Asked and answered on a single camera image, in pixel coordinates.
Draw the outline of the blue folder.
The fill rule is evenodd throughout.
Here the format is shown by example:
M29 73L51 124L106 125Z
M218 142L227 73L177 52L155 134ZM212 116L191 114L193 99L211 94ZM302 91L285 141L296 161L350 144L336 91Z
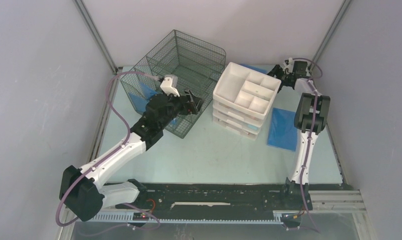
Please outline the blue folder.
M273 108L267 145L295 152L297 147L297 129L294 126L295 112Z
M140 115L146 111L146 105L149 100L157 94L153 88L141 81L138 81L134 85L130 84L126 91L135 111Z
M257 72L260 72L260 73L262 73L262 74L267 74L267 73L269 72L269 71L266 70L266 69L259 68L259 67L253 66L253 65L244 64L244 63L241 64L241 66L244 66L244 67L246 67L246 68L249 68L249 69L254 70L254 71L257 71Z

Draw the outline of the white plastic drawer organizer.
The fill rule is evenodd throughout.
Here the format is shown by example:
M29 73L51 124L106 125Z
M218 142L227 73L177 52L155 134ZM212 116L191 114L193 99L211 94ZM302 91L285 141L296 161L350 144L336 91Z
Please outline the white plastic drawer organizer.
M282 81L234 62L228 63L213 91L213 122L256 140Z

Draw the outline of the green wire mesh basket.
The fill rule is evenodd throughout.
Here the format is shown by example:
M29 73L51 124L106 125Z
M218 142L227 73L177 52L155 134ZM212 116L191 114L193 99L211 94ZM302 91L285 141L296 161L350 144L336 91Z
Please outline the green wire mesh basket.
M162 92L161 83L152 76L173 78L173 87L181 96L190 90L201 98L203 104L199 112L202 113L213 99L213 90L225 69L225 62L223 48L174 29L120 81L140 115L151 97Z

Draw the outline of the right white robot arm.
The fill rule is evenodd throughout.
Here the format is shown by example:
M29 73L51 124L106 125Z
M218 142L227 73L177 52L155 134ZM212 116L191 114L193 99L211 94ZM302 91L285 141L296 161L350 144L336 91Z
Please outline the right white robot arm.
M316 88L312 67L319 69L311 60L296 57L285 60L283 65L276 65L269 72L281 81L281 87L291 87L301 96L294 117L298 137L295 164L279 196L281 206L286 209L294 208L299 201L307 202L313 149L327 125L331 98Z

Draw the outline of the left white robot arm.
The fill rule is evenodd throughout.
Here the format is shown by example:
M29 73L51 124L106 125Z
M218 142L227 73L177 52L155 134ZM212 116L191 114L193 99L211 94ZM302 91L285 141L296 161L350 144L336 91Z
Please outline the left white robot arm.
M107 185L107 181L127 162L154 146L175 118L199 114L203 103L203 99L190 90L181 95L153 95L141 118L127 128L124 139L99 158L81 167L71 165L64 170L57 211L66 206L85 222L106 207L123 203L130 203L134 208L145 206L147 195L138 181L112 185Z

